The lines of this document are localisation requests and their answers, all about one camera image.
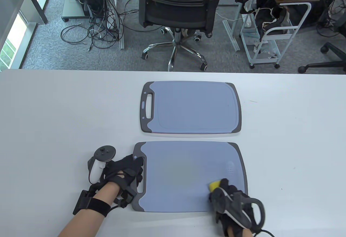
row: cutting board rim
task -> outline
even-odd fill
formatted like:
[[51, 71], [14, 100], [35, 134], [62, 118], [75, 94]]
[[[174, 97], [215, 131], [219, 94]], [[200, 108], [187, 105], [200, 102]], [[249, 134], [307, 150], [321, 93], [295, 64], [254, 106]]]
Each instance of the cutting board rim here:
[[[179, 140], [181, 142], [191, 142], [191, 141], [186, 141], [186, 140]], [[145, 212], [144, 208], [140, 206], [139, 204], [139, 200], [145, 195], [146, 193], [146, 172], [147, 172], [147, 156], [145, 153], [142, 152], [141, 148], [143, 145], [145, 145], [148, 142], [161, 142], [161, 141], [144, 141], [144, 142], [139, 142], [135, 144], [134, 150], [133, 150], [133, 157], [143, 157], [144, 158], [144, 165], [143, 165], [143, 192], [139, 193], [137, 191], [137, 185], [136, 185], [136, 181], [133, 181], [131, 183], [131, 188], [134, 190], [134, 192], [136, 193], [135, 197], [133, 198], [132, 202], [131, 202], [131, 206], [135, 211], [139, 211], [139, 212]], [[199, 140], [198, 142], [216, 142], [216, 143], [222, 143], [225, 141], [203, 141], [203, 140]], [[248, 187], [247, 187], [247, 176], [246, 176], [246, 170], [245, 170], [245, 165], [244, 165], [244, 161], [242, 159], [241, 156], [241, 152], [240, 149], [238, 147], [238, 145], [236, 143], [230, 143], [230, 142], [226, 142], [228, 144], [230, 144], [233, 148], [235, 148], [235, 150], [237, 151], [240, 163], [241, 163], [241, 169], [242, 169], [242, 174], [243, 174], [243, 178], [244, 178], [244, 192], [247, 195], [248, 194]]]
[[[233, 89], [233, 92], [235, 94], [236, 100], [237, 100], [237, 106], [238, 106], [238, 124], [235, 129], [233, 129], [231, 132], [211, 132], [211, 133], [187, 133], [187, 132], [152, 132], [150, 128], [148, 128], [148, 124], [154, 119], [154, 102], [155, 102], [155, 92], [150, 88], [150, 85], [152, 85], [154, 82], [199, 82], [199, 83], [225, 83], [228, 86], [230, 86]], [[151, 110], [151, 117], [146, 117], [146, 98], [148, 94], [152, 94], [152, 110]], [[142, 94], [141, 94], [141, 103], [139, 108], [139, 119], [140, 124], [143, 132], [148, 133], [158, 133], [158, 134], [228, 134], [228, 133], [237, 133], [241, 130], [241, 104], [238, 96], [238, 92], [236, 90], [236, 87], [234, 84], [229, 82], [219, 82], [219, 81], [187, 81], [187, 80], [167, 80], [167, 81], [150, 81], [145, 83], [143, 86]]]

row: chair base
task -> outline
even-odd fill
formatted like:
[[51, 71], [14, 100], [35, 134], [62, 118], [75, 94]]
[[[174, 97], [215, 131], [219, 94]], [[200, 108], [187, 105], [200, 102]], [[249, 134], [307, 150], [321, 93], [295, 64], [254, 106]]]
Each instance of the chair base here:
[[327, 42], [321, 48], [321, 52], [323, 54], [326, 54], [329, 50], [332, 50], [341, 59], [341, 61], [302, 65], [298, 68], [298, 72], [300, 74], [304, 74], [306, 70], [308, 70], [308, 68], [311, 67], [343, 67], [344, 71], [346, 72], [346, 53], [340, 50], [339, 48], [335, 47], [333, 44]]
[[208, 64], [207, 64], [207, 62], [206, 62], [206, 60], [202, 54], [200, 54], [199, 52], [195, 51], [194, 49], [192, 49], [190, 47], [183, 46], [183, 43], [186, 42], [188, 39], [191, 39], [191, 38], [194, 38], [194, 40], [196, 42], [200, 41], [201, 36], [198, 33], [190, 34], [190, 35], [182, 38], [180, 28], [176, 28], [174, 31], [172, 31], [171, 28], [168, 28], [168, 27], [161, 29], [161, 33], [163, 33], [163, 34], [169, 33], [170, 36], [172, 37], [173, 41], [155, 43], [155, 44], [149, 45], [145, 50], [143, 50], [142, 57], [141, 57], [142, 59], [144, 59], [144, 60], [148, 59], [148, 51], [155, 48], [155, 47], [172, 46], [173, 52], [172, 52], [172, 56], [168, 62], [168, 71], [169, 72], [173, 71], [173, 69], [174, 69], [174, 62], [175, 62], [175, 58], [176, 58], [177, 53], [178, 53], [178, 49], [184, 49], [187, 52], [196, 56], [198, 59], [200, 59], [200, 61], [202, 62], [202, 64], [200, 65], [200, 70], [205, 71], [207, 69]]

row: chair wheel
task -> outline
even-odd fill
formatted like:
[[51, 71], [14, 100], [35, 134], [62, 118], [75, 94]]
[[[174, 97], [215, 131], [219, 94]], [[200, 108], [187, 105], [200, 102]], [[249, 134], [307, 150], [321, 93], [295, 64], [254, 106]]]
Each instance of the chair wheel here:
[[201, 40], [202, 36], [201, 35], [195, 35], [195, 42], [199, 42]]
[[148, 52], [142, 53], [141, 58], [144, 60], [148, 59]]
[[205, 71], [207, 69], [207, 65], [202, 63], [202, 65], [199, 67], [200, 70]]
[[323, 54], [326, 54], [328, 51], [329, 51], [329, 48], [327, 48], [326, 46], [323, 46], [323, 47], [321, 48], [321, 52], [322, 52]]
[[306, 70], [307, 70], [307, 68], [305, 67], [305, 66], [300, 66], [299, 68], [298, 68], [298, 73], [300, 73], [300, 74], [304, 74], [305, 72], [306, 72]]

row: yellow sponge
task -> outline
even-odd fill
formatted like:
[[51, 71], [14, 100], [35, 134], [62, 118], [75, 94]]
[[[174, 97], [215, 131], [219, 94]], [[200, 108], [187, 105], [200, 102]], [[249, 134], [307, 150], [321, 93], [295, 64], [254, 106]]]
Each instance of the yellow sponge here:
[[209, 184], [209, 191], [213, 192], [215, 190], [215, 188], [220, 186], [220, 182], [221, 182], [221, 180], [218, 180], [218, 181], [215, 181], [215, 182]]

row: gray carpet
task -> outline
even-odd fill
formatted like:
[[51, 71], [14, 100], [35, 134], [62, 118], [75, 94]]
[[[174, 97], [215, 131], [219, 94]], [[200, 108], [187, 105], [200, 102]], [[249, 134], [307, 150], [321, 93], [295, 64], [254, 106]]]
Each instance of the gray carpet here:
[[[119, 0], [120, 6], [127, 0]], [[135, 32], [125, 29], [125, 49], [119, 50], [116, 43], [110, 49], [92, 48], [88, 52], [90, 40], [86, 45], [69, 45], [60, 39], [63, 28], [83, 23], [89, 26], [87, 20], [73, 20], [64, 23], [61, 20], [64, 0], [49, 0], [45, 13], [49, 23], [40, 25], [36, 29], [31, 45], [28, 49], [22, 68], [27, 69], [74, 69], [74, 70], [133, 70], [133, 71], [167, 71], [167, 65], [172, 53], [172, 48], [157, 48], [149, 51], [148, 60], [140, 58], [141, 52], [147, 45], [169, 40], [169, 35], [162, 35], [159, 30], [153, 32]], [[137, 8], [138, 1], [133, 0], [127, 9]], [[217, 12], [222, 16], [233, 19], [236, 7], [219, 7]], [[138, 15], [128, 15], [125, 24], [131, 28], [145, 30], [138, 24]], [[85, 36], [86, 31], [81, 28], [72, 30], [67, 38], [78, 40]], [[224, 26], [222, 19], [216, 16], [213, 37], [205, 36], [199, 43], [193, 40], [189, 45], [200, 51], [208, 62], [208, 72], [232, 72], [232, 73], [297, 73], [300, 65], [308, 63], [339, 60], [332, 52], [326, 55], [320, 53], [320, 47], [327, 41], [332, 42], [341, 50], [346, 50], [345, 38], [338, 35], [333, 38], [324, 38], [316, 33], [316, 30], [298, 33], [293, 43], [284, 55], [281, 68], [275, 69], [270, 65], [257, 65], [249, 69], [245, 50], [238, 39], [240, 51], [235, 52]], [[278, 43], [279, 49], [283, 49], [285, 41]], [[179, 51], [174, 71], [199, 71], [199, 61], [188, 52]], [[344, 74], [342, 68], [318, 68], [309, 69], [310, 74]]]

